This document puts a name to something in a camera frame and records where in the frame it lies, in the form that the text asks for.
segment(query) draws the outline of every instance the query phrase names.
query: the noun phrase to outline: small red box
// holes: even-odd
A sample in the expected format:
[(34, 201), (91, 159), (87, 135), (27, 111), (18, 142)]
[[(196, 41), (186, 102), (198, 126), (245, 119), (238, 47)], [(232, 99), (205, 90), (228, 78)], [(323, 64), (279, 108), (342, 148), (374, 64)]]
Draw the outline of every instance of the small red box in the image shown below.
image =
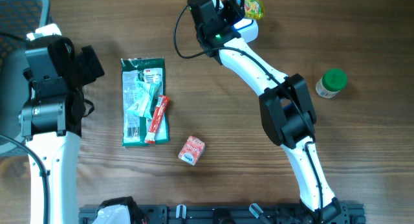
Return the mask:
[(194, 166), (204, 152), (205, 147), (205, 143), (200, 139), (190, 136), (179, 153), (179, 159)]

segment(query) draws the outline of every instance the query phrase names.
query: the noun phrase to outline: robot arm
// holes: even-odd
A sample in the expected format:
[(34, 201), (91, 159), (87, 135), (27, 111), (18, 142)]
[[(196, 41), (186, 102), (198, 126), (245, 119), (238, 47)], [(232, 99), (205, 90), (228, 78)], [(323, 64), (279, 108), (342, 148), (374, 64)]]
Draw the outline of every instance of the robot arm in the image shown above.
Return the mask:
[[(285, 78), (288, 77), (286, 74), (271, 67), (256, 53), (254, 53), (245, 43), (243, 38), (232, 39), (225, 43), (224, 46), (241, 49), (253, 56), (259, 63), (265, 66), (266, 69), (272, 73), (275, 79), (281, 84), (285, 81)], [(257, 66), (256, 63), (246, 56), (232, 50), (220, 50), (219, 55), (223, 65), (237, 73), (258, 96), (262, 95), (267, 88), (275, 88), (277, 86), (272, 80), (269, 79), (263, 70)], [(302, 140), (297, 141), (294, 149), (291, 149), (284, 144), (282, 144), (281, 147), (287, 154), (290, 164), (293, 167), (296, 179), (298, 180), (300, 197), (303, 204), (315, 212), (321, 207), (316, 176), (312, 171), (311, 163), (305, 153), (305, 143), (310, 141), (312, 141), (310, 137), (304, 137)], [(323, 206), (326, 207), (332, 202), (334, 193), (326, 182), (318, 155), (316, 154), (315, 144), (309, 145), (309, 151), (322, 185)]]
[(75, 55), (72, 42), (55, 24), (28, 34), (23, 72), (34, 95), (19, 115), (21, 134), (47, 171), (49, 193), (44, 194), (39, 167), (30, 157), (30, 222), (77, 223), (76, 165), (81, 120), (85, 113), (82, 87), (104, 75), (92, 47)]
[[(316, 114), (306, 83), (298, 74), (288, 77), (277, 71), (246, 44), (244, 38), (248, 41), (256, 38), (257, 24), (234, 27), (244, 17), (243, 3), (244, 0), (224, 0), (224, 7), (217, 10), (213, 0), (188, 0), (197, 40), (209, 52), (207, 56), (237, 73), (259, 96), (263, 129), (287, 154), (298, 180), (301, 202), (314, 220), (330, 221), (340, 213), (340, 207), (327, 184), (315, 143), (309, 135), (314, 132)], [(223, 47), (244, 53), (220, 49)], [(290, 99), (295, 105), (283, 107), (284, 99)]]

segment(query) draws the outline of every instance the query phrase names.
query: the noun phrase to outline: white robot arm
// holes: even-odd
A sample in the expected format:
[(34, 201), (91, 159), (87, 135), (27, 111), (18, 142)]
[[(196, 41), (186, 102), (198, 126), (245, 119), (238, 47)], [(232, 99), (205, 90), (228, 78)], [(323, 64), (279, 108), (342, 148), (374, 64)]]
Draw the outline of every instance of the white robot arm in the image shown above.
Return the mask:
[[(247, 45), (243, 38), (235, 38), (224, 44), (225, 47), (233, 47), (245, 51), (247, 54), (253, 56), (259, 63), (266, 67), (266, 69), (273, 74), (274, 78), (283, 83), (286, 74), (279, 72), (271, 67), (263, 59), (261, 59), (253, 50)], [(238, 74), (258, 95), (262, 95), (267, 88), (275, 88), (275, 84), (269, 77), (263, 72), (256, 63), (251, 59), (243, 56), (242, 54), (233, 50), (220, 50), (220, 59), (223, 65), (236, 74)], [(298, 180), (300, 188), (300, 197), (302, 202), (312, 211), (318, 210), (320, 207), (320, 195), (318, 191), (318, 184), (316, 176), (312, 171), (311, 163), (305, 153), (305, 143), (310, 142), (310, 137), (304, 137), (302, 140), (296, 143), (294, 149), (290, 149), (285, 145), (281, 145), (285, 153), (287, 154), (290, 164), (292, 165), (296, 179)], [(332, 202), (334, 193), (329, 188), (323, 174), (321, 164), (316, 154), (315, 144), (309, 144), (309, 151), (312, 157), (312, 161), (315, 165), (320, 183), (323, 191), (323, 204), (324, 206)]]
[[(46, 170), (41, 174), (39, 168), (43, 166), (29, 157), (30, 223), (77, 223), (76, 165), (81, 120), (85, 102), (93, 106), (84, 98), (82, 87), (103, 76), (104, 70), (91, 46), (75, 55), (72, 42), (61, 36), (55, 24), (39, 28), (27, 38), (30, 41), (22, 60), (27, 60), (30, 67), (23, 76), (33, 95), (25, 102), (19, 122), (27, 148)], [(39, 176), (43, 174), (47, 175), (45, 184)], [(44, 186), (49, 188), (47, 194)]]

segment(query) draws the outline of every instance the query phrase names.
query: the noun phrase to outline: wood grain surface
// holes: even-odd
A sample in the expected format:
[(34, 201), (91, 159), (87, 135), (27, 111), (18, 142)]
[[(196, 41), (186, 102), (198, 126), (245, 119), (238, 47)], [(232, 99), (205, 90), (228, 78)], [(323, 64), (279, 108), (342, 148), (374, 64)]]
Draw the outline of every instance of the wood grain surface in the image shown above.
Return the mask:
[[(183, 60), (173, 26), (186, 0), (50, 0), (78, 50), (93, 45), (106, 72), (85, 88), (96, 111), (83, 120), (79, 206), (133, 196), (139, 204), (297, 203), (283, 150), (265, 135), (254, 92), (201, 56)], [(338, 199), (365, 204), (368, 223), (414, 220), (414, 0), (262, 0), (266, 16), (250, 46), (307, 81), (318, 116), (317, 149)], [(199, 52), (185, 13), (178, 44)], [(165, 57), (171, 142), (125, 149), (120, 58)], [(316, 82), (332, 67), (349, 85), (332, 100)], [(189, 135), (206, 143), (192, 167), (177, 155)], [(0, 159), (0, 223), (28, 223), (26, 157)]]

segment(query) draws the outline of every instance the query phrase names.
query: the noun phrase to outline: plastic packaging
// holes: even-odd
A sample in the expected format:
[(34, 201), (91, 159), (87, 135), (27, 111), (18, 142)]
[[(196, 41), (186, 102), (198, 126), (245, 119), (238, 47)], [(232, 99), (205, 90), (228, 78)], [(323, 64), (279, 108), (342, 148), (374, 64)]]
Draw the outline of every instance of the plastic packaging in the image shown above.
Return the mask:
[(157, 106), (154, 111), (153, 121), (151, 121), (151, 125), (149, 127), (147, 136), (145, 137), (145, 143), (154, 144), (155, 143), (155, 135), (158, 132), (158, 128), (160, 127), (162, 116), (166, 111), (167, 104), (169, 98), (168, 96), (160, 95), (158, 98)]
[(245, 0), (245, 18), (261, 19), (265, 16), (265, 6), (259, 0)]
[[(122, 146), (136, 147), (149, 146), (145, 137), (151, 125), (152, 115), (158, 102), (159, 95), (166, 93), (166, 72), (163, 58), (122, 59), (122, 100), (124, 101), (124, 137)], [(160, 84), (155, 92), (151, 104), (151, 118), (139, 117), (127, 111), (136, 100), (137, 89), (135, 81), (149, 84)], [(155, 144), (169, 142), (168, 121), (165, 114), (162, 116), (160, 127), (155, 135)]]
[(190, 136), (179, 153), (179, 159), (194, 166), (204, 152), (205, 147), (205, 143), (200, 139)]
[(160, 87), (160, 83), (141, 82), (138, 78), (134, 78), (136, 87), (136, 97), (134, 104), (127, 109), (127, 112), (138, 117), (153, 118), (150, 110), (153, 103), (154, 95)]
[(316, 83), (316, 92), (324, 98), (333, 98), (347, 85), (348, 77), (341, 69), (330, 69)]

